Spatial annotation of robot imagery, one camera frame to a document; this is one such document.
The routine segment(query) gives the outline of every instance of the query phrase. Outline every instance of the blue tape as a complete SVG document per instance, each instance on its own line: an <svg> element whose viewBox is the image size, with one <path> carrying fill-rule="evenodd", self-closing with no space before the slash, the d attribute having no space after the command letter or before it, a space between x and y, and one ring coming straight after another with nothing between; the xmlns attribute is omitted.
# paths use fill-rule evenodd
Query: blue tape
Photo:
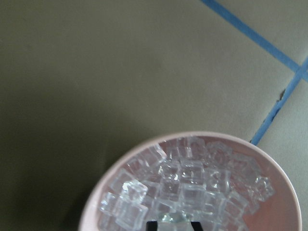
<svg viewBox="0 0 308 231"><path fill-rule="evenodd" d="M292 94L296 86L298 85L299 81L303 78L304 75L305 76L307 75L307 70L308 70L308 57L303 62L303 65L296 71L293 79L288 84L287 88L285 89L282 99L275 103L270 113L265 118L262 125L260 126L256 134L254 135L254 137L252 138L251 140L252 144L257 145L259 141L262 139L263 135L265 134L265 132L271 125L273 119L275 118L279 110L283 107L285 102L288 100L288 98L290 97L290 95Z"/></svg>
<svg viewBox="0 0 308 231"><path fill-rule="evenodd" d="M265 49L268 53L282 62L285 66L290 68L292 71L296 72L299 69L299 65L294 62L291 58L277 49L274 45L268 42L265 38L243 23L239 18L237 18L234 14L229 12L226 8L220 5L218 2L214 0L201 0L205 5L231 23L235 28L240 30L246 36L248 36L252 41L257 43L260 47Z"/></svg>

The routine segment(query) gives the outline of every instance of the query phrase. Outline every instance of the bowl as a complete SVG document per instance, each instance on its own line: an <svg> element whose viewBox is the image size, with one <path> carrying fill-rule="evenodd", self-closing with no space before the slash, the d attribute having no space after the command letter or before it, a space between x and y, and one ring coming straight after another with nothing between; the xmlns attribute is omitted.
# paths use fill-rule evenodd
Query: bowl
<svg viewBox="0 0 308 231"><path fill-rule="evenodd" d="M270 178L276 193L266 202L260 203L260 209L254 215L244 216L250 231L302 231L299 202L295 190L282 168L268 154L247 141L231 135L206 131L191 131L161 136L146 141L127 152L110 167L93 189L84 207L79 231L99 231L97 223L101 212L98 208L102 194L108 190L108 183L111 178L130 158L155 144L188 136L197 136L204 139L205 142L221 141L234 151L255 158L263 175Z"/></svg>

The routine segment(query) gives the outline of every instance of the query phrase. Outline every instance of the beige surface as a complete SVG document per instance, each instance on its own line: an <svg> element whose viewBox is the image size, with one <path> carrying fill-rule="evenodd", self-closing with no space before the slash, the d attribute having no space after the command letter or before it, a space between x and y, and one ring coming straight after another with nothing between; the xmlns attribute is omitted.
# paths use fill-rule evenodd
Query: beige surface
<svg viewBox="0 0 308 231"><path fill-rule="evenodd" d="M308 1L217 0L298 64L308 55Z"/></svg>
<svg viewBox="0 0 308 231"><path fill-rule="evenodd" d="M297 193L308 231L308 83L301 81L259 143L284 169Z"/></svg>
<svg viewBox="0 0 308 231"><path fill-rule="evenodd" d="M293 75L198 0L2 0L0 21L0 230L74 230L152 136L250 140Z"/></svg>

